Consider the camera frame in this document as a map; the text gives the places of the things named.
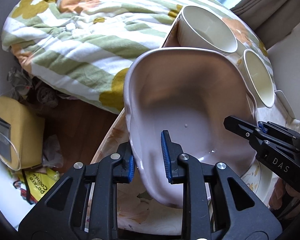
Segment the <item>person's right hand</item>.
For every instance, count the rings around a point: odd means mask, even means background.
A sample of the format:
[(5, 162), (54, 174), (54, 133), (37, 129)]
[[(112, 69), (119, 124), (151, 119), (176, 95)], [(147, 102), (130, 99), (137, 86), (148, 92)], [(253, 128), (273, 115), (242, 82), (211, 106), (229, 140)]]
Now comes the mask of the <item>person's right hand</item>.
[(295, 191), (290, 185), (279, 178), (269, 200), (269, 207), (278, 210), (282, 206), (282, 198), (285, 194), (300, 199), (300, 192)]

